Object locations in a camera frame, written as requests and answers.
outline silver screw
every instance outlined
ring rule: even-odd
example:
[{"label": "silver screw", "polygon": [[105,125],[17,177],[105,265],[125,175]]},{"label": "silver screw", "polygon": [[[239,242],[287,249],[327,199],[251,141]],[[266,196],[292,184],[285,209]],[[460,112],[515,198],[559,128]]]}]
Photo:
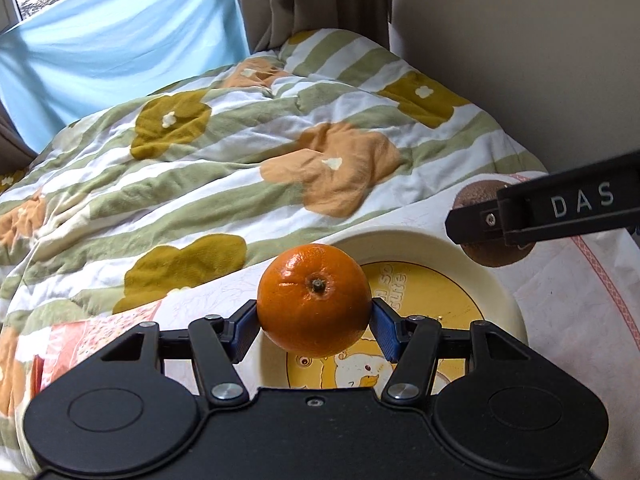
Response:
[{"label": "silver screw", "polygon": [[312,408],[317,408],[318,406],[322,406],[323,404],[324,404],[324,400],[318,399],[318,397],[308,399],[306,402],[306,405],[311,406]]},{"label": "silver screw", "polygon": [[244,388],[236,383],[221,383],[211,389],[211,395],[220,400],[229,400],[240,397]]},{"label": "silver screw", "polygon": [[396,383],[389,386],[386,392],[394,399],[408,400],[417,397],[420,390],[415,384]]}]

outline orange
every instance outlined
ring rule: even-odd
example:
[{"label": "orange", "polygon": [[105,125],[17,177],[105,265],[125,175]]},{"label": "orange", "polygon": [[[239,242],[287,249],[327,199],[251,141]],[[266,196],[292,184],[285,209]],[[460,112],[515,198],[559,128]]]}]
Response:
[{"label": "orange", "polygon": [[287,352],[321,358],[354,344],[371,316],[371,291],[360,266],[332,246],[283,252],[258,285],[257,311],[267,336]]}]

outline kiwi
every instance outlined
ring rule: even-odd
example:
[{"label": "kiwi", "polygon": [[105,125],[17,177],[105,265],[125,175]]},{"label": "kiwi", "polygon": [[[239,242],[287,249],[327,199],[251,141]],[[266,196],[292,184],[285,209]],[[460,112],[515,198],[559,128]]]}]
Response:
[{"label": "kiwi", "polygon": [[[500,180],[479,180],[463,187],[453,201],[453,209],[494,200],[496,192],[508,186]],[[476,244],[462,244],[462,250],[476,263],[484,267],[503,267],[514,264],[531,252],[535,244],[525,247],[505,245],[501,238]]]}]

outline light blue fabric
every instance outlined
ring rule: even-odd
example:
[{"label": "light blue fabric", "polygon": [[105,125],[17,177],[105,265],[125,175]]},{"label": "light blue fabric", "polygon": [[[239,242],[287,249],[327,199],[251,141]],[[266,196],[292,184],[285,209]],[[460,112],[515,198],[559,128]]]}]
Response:
[{"label": "light blue fabric", "polygon": [[40,152],[81,117],[248,54],[236,0],[62,0],[0,36],[0,100]]}]

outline blue gripper pad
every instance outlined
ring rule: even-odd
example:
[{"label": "blue gripper pad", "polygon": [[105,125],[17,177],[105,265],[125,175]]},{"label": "blue gripper pad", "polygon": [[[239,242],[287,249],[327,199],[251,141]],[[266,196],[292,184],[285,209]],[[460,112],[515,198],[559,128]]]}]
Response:
[{"label": "blue gripper pad", "polygon": [[237,364],[244,359],[260,332],[255,300],[247,301],[228,319],[228,322],[232,325],[233,336],[226,345],[226,354],[233,364]]},{"label": "blue gripper pad", "polygon": [[397,363],[409,343],[402,317],[381,298],[373,298],[369,327],[385,359]]}]

